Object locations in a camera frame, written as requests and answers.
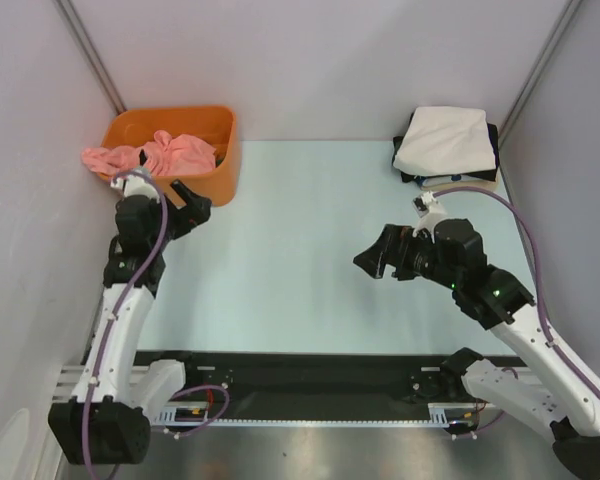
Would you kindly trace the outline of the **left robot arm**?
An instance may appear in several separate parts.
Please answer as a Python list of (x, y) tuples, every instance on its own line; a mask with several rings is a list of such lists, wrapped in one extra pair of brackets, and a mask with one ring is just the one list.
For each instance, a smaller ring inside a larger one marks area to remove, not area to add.
[(141, 173), (119, 177), (116, 235), (103, 271), (100, 319), (82, 373), (69, 397), (54, 403), (48, 424), (72, 465), (138, 464), (153, 422), (173, 395), (194, 397), (201, 376), (177, 360), (158, 360), (132, 379), (139, 337), (166, 268), (163, 251), (209, 220), (212, 202), (176, 179), (176, 206)]

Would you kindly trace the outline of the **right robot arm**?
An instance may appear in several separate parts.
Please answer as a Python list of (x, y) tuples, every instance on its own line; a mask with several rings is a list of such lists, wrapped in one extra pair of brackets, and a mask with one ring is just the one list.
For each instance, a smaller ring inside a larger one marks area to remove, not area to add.
[(497, 371), (462, 349), (441, 376), (453, 401), (470, 395), (496, 405), (552, 443), (579, 479), (600, 479), (600, 377), (541, 316), (533, 295), (511, 273), (488, 263), (481, 236), (466, 219), (431, 230), (388, 224), (354, 259), (374, 279), (394, 267), (399, 281), (418, 277), (447, 287), (459, 309), (505, 343), (532, 371), (542, 391)]

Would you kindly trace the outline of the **pink t shirt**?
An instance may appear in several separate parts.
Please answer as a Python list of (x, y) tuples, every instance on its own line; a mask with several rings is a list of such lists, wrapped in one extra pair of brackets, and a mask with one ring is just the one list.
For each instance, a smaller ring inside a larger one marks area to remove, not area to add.
[(144, 166), (152, 176), (195, 176), (216, 168), (216, 149), (189, 134), (173, 137), (164, 130), (139, 147), (87, 148), (81, 153), (83, 164), (92, 172), (114, 176), (118, 172)]

